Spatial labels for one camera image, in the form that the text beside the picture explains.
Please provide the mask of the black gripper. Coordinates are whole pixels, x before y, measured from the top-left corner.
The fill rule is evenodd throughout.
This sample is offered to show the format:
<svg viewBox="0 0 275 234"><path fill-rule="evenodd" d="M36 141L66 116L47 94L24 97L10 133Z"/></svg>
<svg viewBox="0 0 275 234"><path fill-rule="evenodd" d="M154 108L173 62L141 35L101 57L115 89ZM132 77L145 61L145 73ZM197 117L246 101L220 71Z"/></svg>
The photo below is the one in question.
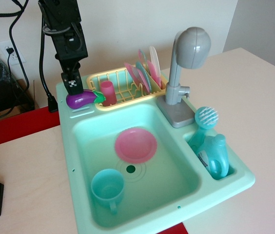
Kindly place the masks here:
<svg viewBox="0 0 275 234"><path fill-rule="evenodd" d="M68 94L81 94L82 81L78 70L79 61L88 57L81 24L72 22L69 27L61 30L46 27L46 34L52 38L55 46L55 58L61 65L63 71L61 78Z"/></svg>

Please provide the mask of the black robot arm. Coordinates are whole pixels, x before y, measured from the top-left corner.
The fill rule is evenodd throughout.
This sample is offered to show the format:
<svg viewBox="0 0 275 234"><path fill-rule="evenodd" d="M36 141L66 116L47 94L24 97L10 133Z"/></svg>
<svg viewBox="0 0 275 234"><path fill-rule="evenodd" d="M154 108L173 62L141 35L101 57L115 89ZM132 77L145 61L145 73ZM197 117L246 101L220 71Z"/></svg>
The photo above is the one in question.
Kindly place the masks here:
<svg viewBox="0 0 275 234"><path fill-rule="evenodd" d="M79 61L88 57L76 0L39 0L44 26L42 31L54 44L55 58L62 68L61 78L69 95L83 92Z"/></svg>

